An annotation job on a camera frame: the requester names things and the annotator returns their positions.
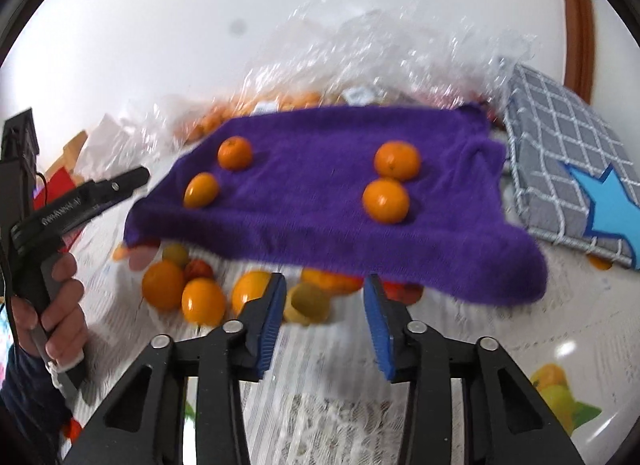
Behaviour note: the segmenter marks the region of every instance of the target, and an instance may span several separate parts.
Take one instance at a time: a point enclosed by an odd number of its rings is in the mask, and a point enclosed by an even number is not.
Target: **white plastic bag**
[[[176,96],[159,100],[149,112],[141,112],[144,107],[129,103],[126,117],[105,115],[82,147],[75,172],[86,180],[101,180],[135,166],[149,168],[184,145],[207,109]]]

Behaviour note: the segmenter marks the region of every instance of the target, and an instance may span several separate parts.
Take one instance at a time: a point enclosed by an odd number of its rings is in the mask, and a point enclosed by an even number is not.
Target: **white wall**
[[[640,169],[640,48],[607,0],[593,0],[596,65],[592,105]]]

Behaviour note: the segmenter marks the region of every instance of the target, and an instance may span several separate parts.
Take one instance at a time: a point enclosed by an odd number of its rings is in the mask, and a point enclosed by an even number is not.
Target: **metal screw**
[[[498,344],[498,341],[494,338],[482,337],[480,339],[480,347],[487,351],[495,351],[500,347],[500,345]]]
[[[151,339],[151,347],[153,349],[159,350],[161,348],[166,348],[167,346],[169,346],[169,342],[171,342],[171,339],[169,339],[168,335],[156,335],[155,337],[153,337],[153,339]]]
[[[228,320],[222,325],[222,329],[225,333],[238,333],[242,331],[244,328],[244,324],[242,324],[239,320]]]
[[[421,320],[412,320],[406,325],[407,330],[411,333],[424,333],[427,331],[427,325]]]

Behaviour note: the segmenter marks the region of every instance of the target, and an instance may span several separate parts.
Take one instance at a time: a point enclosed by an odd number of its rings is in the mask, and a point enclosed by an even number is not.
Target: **plastic wrap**
[[[232,117],[324,105],[506,106],[506,86],[530,40],[491,36],[462,20],[444,23],[420,5],[373,10],[326,26],[322,4],[293,13],[251,63],[241,89],[214,99],[194,137]]]
[[[296,10],[250,63],[235,93],[205,106],[167,98],[147,113],[105,117],[76,172],[105,178],[149,165],[228,119],[306,107],[477,102],[495,121],[514,65],[529,55],[526,38],[508,31],[494,37],[465,20],[446,23],[433,5],[365,13],[343,7],[321,0]]]

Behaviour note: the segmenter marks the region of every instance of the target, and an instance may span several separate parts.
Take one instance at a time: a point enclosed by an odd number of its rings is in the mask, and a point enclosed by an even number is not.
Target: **human hand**
[[[84,295],[84,286],[80,281],[73,279],[76,271],[78,265],[71,254],[63,255],[53,266],[53,279],[63,285],[57,297],[40,317],[44,330],[53,332],[45,347],[49,356],[59,366],[65,366],[78,357],[89,333],[84,312],[78,304]],[[30,334],[38,323],[38,314],[28,301],[15,296],[11,298],[11,308],[20,347],[35,357],[39,356]]]

